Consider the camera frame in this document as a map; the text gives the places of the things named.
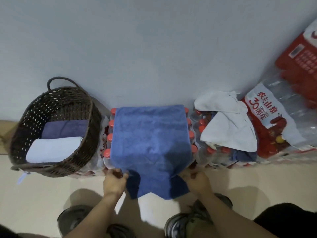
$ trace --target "hand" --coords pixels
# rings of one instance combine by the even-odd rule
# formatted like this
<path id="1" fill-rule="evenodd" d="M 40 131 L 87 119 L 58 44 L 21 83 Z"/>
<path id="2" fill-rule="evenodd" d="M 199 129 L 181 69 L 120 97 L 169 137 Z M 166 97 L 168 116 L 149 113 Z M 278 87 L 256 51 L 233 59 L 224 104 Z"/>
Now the hand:
<path id="1" fill-rule="evenodd" d="M 209 179 L 202 171 L 189 170 L 181 174 L 182 179 L 186 182 L 188 189 L 201 199 L 205 194 L 213 194 Z"/>
<path id="2" fill-rule="evenodd" d="M 118 174 L 122 174 L 120 169 L 108 170 L 105 180 L 103 181 L 103 196 L 114 194 L 119 200 L 123 194 L 126 181 L 129 175 L 125 173 L 121 178 Z"/>

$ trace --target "wall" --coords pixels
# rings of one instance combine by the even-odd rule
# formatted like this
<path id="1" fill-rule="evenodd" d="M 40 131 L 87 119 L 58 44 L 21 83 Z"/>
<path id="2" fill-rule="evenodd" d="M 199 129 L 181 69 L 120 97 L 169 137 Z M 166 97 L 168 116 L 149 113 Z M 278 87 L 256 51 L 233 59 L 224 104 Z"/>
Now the wall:
<path id="1" fill-rule="evenodd" d="M 108 108 L 245 92 L 317 17 L 317 0 L 0 0 L 0 119 L 53 76 Z M 54 82 L 53 88 L 66 85 Z"/>

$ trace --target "black pants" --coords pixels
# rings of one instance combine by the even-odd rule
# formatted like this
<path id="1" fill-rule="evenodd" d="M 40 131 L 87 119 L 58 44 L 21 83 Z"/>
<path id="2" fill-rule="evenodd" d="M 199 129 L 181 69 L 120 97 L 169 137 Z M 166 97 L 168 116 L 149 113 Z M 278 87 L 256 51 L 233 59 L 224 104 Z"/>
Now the black pants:
<path id="1" fill-rule="evenodd" d="M 255 220 L 272 234 L 284 237 L 316 237 L 317 214 L 305 211 L 294 204 L 274 205 L 263 211 Z M 14 232 L 0 225 L 0 237 L 18 238 Z"/>

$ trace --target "forearm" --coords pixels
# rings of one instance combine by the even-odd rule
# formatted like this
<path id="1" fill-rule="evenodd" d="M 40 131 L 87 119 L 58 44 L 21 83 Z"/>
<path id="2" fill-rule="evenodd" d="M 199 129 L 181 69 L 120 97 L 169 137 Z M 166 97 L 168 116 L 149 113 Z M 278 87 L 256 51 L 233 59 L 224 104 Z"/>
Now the forearm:
<path id="1" fill-rule="evenodd" d="M 222 238 L 276 238 L 263 227 L 227 207 L 213 193 L 200 197 Z"/>
<path id="2" fill-rule="evenodd" d="M 105 237 L 110 218 L 120 197 L 108 194 L 93 208 L 86 218 L 66 238 Z"/>

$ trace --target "beige floor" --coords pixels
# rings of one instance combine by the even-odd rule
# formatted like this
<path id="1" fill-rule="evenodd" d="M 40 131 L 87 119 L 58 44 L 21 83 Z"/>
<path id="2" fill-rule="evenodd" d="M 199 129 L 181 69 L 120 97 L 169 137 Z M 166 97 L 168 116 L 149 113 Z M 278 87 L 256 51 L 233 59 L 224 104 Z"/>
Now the beige floor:
<path id="1" fill-rule="evenodd" d="M 234 210 L 249 219 L 282 202 L 317 210 L 317 164 L 262 165 L 207 173 L 214 191 L 227 195 Z M 10 170 L 7 156 L 0 156 L 0 224 L 16 232 L 60 237 L 58 215 L 70 205 L 94 205 L 102 195 L 102 177 L 76 180 L 32 174 L 17 185 L 20 175 Z M 138 238 L 164 237 L 166 220 L 188 210 L 194 200 L 192 194 L 169 201 L 154 194 L 130 200 L 124 194 L 113 222 L 130 226 Z"/>

